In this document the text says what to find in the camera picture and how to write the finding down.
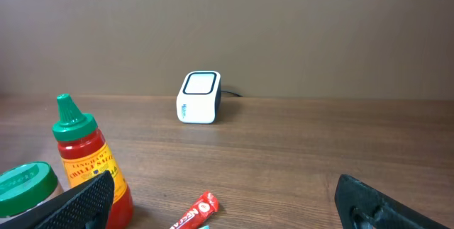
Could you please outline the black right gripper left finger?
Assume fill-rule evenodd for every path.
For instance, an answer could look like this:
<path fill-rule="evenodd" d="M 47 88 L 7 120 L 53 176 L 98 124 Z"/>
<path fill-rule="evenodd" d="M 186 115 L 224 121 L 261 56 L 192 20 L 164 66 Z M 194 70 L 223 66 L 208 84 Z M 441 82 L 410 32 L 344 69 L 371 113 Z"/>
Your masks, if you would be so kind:
<path fill-rule="evenodd" d="M 105 229 L 114 180 L 105 171 L 5 223 L 1 229 Z"/>

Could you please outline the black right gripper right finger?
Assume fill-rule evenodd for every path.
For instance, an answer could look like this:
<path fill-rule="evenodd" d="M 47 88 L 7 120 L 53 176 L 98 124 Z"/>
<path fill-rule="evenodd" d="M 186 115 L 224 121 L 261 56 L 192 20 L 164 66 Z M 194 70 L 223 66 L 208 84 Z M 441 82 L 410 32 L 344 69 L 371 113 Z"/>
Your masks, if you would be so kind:
<path fill-rule="evenodd" d="M 335 204 L 344 228 L 448 229 L 348 174 L 339 177 Z"/>

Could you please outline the red chilli sauce bottle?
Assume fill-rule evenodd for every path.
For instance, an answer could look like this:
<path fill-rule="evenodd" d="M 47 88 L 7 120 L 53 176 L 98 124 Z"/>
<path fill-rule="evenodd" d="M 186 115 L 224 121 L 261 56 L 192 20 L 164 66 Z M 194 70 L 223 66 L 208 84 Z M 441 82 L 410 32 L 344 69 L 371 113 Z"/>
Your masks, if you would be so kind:
<path fill-rule="evenodd" d="M 70 186 L 109 172 L 113 177 L 113 204 L 107 228 L 126 228 L 133 217 L 133 199 L 128 183 L 90 113 L 79 110 L 69 94 L 57 97 L 60 119 L 52 127 Z"/>

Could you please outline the green lid jar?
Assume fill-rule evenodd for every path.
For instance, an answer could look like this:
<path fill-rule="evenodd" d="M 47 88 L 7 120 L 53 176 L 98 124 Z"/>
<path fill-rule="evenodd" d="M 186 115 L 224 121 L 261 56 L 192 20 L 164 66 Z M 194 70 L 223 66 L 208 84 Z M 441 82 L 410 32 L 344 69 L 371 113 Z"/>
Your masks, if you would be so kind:
<path fill-rule="evenodd" d="M 14 167 L 1 175 L 1 223 L 26 213 L 64 192 L 47 162 Z"/>

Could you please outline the red Nescafe sachet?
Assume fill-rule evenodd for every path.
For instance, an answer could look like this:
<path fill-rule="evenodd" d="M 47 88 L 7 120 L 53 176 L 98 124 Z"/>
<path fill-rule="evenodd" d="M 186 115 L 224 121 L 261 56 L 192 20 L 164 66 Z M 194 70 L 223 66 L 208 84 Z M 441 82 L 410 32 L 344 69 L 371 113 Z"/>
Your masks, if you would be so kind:
<path fill-rule="evenodd" d="M 210 191 L 205 191 L 170 229 L 197 229 L 218 210 L 218 199 Z"/>

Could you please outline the white barcode scanner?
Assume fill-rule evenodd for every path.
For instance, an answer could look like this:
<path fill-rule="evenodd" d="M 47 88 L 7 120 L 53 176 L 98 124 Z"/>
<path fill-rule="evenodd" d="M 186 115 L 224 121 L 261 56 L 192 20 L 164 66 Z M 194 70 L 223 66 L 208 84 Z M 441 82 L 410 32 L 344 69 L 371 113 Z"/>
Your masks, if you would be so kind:
<path fill-rule="evenodd" d="M 210 124 L 221 102 L 221 75 L 217 71 L 193 71 L 177 95 L 177 117 L 183 123 Z"/>

